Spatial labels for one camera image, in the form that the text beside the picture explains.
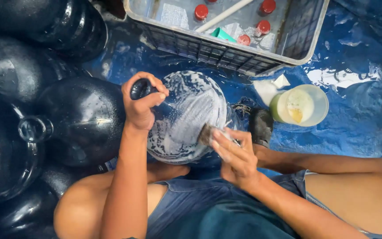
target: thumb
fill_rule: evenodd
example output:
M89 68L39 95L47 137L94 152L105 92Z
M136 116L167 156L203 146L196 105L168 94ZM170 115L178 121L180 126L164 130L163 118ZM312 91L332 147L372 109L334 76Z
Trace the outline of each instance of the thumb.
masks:
M136 107L138 109L146 109L160 105L166 99L164 93L156 92L137 100Z

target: right hand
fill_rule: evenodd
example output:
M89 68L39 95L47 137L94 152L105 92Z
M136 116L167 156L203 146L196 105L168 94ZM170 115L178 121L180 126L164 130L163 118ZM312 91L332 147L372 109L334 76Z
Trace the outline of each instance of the right hand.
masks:
M228 140L219 130L213 132L212 147L222 158L221 177L235 186L249 191L259 187L260 172L253 153L251 133L225 128L241 147Z
M151 93L139 100L132 100L130 97L132 85L141 78L150 80L151 85L156 87L159 92ZM150 73L142 71L136 73L122 85L122 93L126 111L125 125L132 125L135 129L144 131L149 131L154 124L154 114L150 108L160 105L169 96L169 90L161 80Z

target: yellow liquid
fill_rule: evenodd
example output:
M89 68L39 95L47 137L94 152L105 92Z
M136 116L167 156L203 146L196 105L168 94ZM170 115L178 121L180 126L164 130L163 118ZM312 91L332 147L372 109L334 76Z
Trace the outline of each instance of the yellow liquid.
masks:
M303 118L303 113L299 109L288 109L288 112L291 116L291 118L297 122L300 123L301 119Z

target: red bottle cap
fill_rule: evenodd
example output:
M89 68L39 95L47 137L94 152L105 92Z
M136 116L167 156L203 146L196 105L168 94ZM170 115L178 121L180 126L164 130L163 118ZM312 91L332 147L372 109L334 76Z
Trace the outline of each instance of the red bottle cap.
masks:
M204 19L206 19L208 14L209 9L207 9L206 5L200 4L197 7L195 7L194 16L197 20L203 21Z
M268 34L270 31L270 23L267 20L262 20L256 25L256 31L260 32L262 35Z
M248 46L248 45L250 45L250 37L247 36L246 34L241 35L238 37L237 42L240 44L243 44L244 46Z
M276 2L275 0L265 0L262 2L262 4L260 5L260 8L259 10L268 15L268 14L271 14L273 12L273 10L275 10L276 8Z

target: plastic crate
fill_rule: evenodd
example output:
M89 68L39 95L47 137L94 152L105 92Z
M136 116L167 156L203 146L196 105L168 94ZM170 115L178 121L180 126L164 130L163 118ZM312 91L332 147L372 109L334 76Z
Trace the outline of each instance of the plastic crate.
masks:
M240 34L236 31L240 28L241 33L251 35L256 24L267 19L272 34L268 41L267 35L252 36L257 48L212 37L208 33L210 30L205 33L194 31L204 24L194 19L195 6L206 4L209 8L207 19L211 19L238 0L218 0L215 4L205 0L124 0L124 7L128 16L144 31L147 40L159 50L249 75L309 61L329 0L276 0L277 8L267 17L258 14L262 1L254 0L213 27L221 27L230 35Z

